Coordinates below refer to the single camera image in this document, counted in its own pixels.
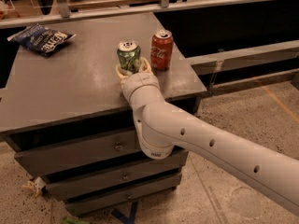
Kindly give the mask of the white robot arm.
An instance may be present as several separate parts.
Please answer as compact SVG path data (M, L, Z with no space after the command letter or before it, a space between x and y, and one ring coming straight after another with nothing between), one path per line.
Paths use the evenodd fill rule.
M299 160L212 126L168 103L143 58L132 73L115 66L122 94L133 110L139 145L150 158L182 147L214 163L299 216Z

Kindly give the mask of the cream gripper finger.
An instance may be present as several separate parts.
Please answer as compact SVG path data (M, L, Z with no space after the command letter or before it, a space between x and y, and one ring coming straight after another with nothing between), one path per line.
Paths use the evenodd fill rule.
M151 66L150 66L148 60L144 57L140 58L140 67L139 67L138 72L139 73L149 73L149 74L152 73Z
M123 84L126 79L133 74L128 70L122 69L119 64L116 65L115 69L121 84Z

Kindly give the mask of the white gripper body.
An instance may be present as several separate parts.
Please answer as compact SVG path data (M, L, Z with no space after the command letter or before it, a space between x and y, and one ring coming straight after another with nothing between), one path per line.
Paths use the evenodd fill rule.
M136 73L129 76L121 89L129 105L147 105L161 99L159 81L150 73Z

